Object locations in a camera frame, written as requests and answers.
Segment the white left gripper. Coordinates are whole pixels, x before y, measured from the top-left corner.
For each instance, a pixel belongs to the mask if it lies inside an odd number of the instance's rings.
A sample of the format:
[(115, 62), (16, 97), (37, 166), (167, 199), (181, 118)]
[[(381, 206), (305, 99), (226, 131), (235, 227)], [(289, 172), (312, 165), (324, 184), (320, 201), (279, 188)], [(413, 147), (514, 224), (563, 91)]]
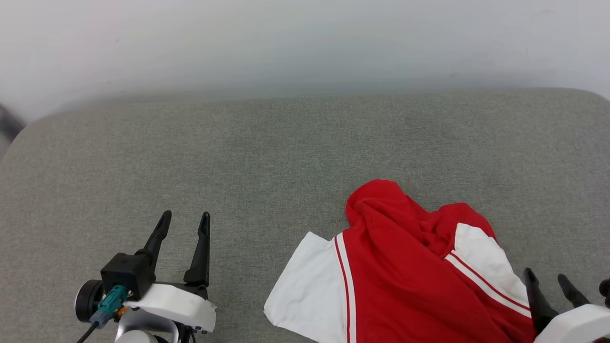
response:
[[(162, 213), (155, 229), (143, 248), (136, 251), (146, 261), (147, 270), (154, 275), (161, 245), (167, 236), (172, 219), (172, 211)], [(211, 256), (211, 216), (204, 212), (197, 230), (198, 241), (193, 254), (190, 269), (183, 282), (191, 286), (209, 286)], [(157, 315), (192, 328), (213, 332), (216, 325), (216, 306), (203, 297), (190, 293), (169, 284), (153, 284), (147, 293), (137, 301), (125, 301), (131, 308), (140, 308), (147, 313)]]

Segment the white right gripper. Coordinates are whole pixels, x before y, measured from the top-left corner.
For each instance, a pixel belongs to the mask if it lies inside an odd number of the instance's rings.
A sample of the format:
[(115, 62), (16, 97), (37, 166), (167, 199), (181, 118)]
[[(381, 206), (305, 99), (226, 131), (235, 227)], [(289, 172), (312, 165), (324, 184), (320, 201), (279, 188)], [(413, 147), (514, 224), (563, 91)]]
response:
[(524, 283), (535, 334), (538, 334), (535, 343), (592, 343), (609, 336), (610, 309), (590, 304), (564, 274), (558, 275), (558, 283), (574, 309), (562, 314), (547, 302), (530, 268), (524, 270)]

